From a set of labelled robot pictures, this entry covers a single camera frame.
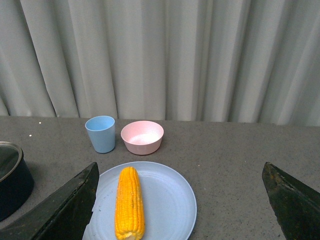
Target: light blue cup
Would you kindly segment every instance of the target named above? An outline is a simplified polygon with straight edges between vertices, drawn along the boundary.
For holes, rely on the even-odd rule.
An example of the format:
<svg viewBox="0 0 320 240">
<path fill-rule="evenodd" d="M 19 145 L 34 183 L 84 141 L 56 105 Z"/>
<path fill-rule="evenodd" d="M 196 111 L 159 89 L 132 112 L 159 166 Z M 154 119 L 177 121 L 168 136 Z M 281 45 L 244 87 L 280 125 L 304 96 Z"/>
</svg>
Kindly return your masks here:
<svg viewBox="0 0 320 240">
<path fill-rule="evenodd" d="M 93 117 L 85 123 L 85 128 L 96 152 L 105 154 L 115 148 L 115 120 L 111 116 Z"/>
</svg>

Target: white curtain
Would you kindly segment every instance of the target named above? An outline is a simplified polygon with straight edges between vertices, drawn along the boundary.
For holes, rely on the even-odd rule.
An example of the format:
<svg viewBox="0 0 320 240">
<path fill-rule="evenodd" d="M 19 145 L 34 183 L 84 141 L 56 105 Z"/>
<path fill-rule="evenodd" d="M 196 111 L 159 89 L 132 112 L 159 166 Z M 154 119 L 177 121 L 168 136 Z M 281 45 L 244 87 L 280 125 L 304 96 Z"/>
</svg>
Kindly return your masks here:
<svg viewBox="0 0 320 240">
<path fill-rule="evenodd" d="M 0 115 L 320 126 L 320 1 L 1 0 Z"/>
</svg>

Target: gray countertop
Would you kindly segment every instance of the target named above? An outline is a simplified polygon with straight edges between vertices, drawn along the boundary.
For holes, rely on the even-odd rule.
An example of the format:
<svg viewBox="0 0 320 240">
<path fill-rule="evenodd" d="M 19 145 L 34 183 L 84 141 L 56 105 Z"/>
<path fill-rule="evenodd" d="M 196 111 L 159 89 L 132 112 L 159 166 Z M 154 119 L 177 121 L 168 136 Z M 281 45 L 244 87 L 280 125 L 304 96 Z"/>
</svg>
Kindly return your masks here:
<svg viewBox="0 0 320 240">
<path fill-rule="evenodd" d="M 99 172 L 150 161 L 167 165 L 190 183 L 197 219 L 190 240 L 284 240 L 262 181 L 271 162 L 320 191 L 320 127 L 274 124 L 155 121 L 164 129 L 160 148 L 138 156 L 127 151 L 121 129 L 134 120 L 116 120 L 116 146 L 93 149 L 85 118 L 0 117 L 0 141 L 24 152 L 35 180 L 33 192 L 0 229 L 31 210 L 92 162 Z"/>
</svg>

